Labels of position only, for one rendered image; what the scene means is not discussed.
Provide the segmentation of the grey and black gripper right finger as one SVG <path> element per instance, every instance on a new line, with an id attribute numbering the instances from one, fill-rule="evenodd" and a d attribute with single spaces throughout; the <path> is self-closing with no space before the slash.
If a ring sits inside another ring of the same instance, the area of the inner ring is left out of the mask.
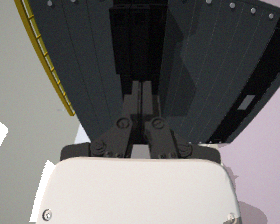
<path id="1" fill-rule="evenodd" d="M 204 159 L 221 165 L 217 149 L 191 145 L 169 128 L 167 121 L 161 117 L 159 95 L 152 95 L 151 81 L 143 82 L 142 135 L 148 142 L 151 159 Z"/>

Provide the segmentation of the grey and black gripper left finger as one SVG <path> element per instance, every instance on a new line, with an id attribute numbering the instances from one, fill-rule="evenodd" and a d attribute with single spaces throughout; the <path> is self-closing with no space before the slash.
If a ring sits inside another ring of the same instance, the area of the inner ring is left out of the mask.
<path id="1" fill-rule="evenodd" d="M 122 115 L 116 119 L 114 126 L 91 143 L 63 147 L 60 162 L 81 156 L 130 159 L 134 141 L 137 140 L 137 126 L 140 135 L 140 104 L 141 82 L 133 81 L 132 95 L 124 95 Z"/>

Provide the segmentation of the black server rack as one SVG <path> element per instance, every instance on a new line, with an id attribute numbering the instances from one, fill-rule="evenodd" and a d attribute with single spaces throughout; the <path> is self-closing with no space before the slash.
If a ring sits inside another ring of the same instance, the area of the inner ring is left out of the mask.
<path id="1" fill-rule="evenodd" d="M 90 142 L 122 115 L 133 75 L 141 82 L 136 145 L 146 75 L 161 117 L 191 145 L 231 143 L 280 86 L 280 7 L 264 1 L 29 2 Z"/>

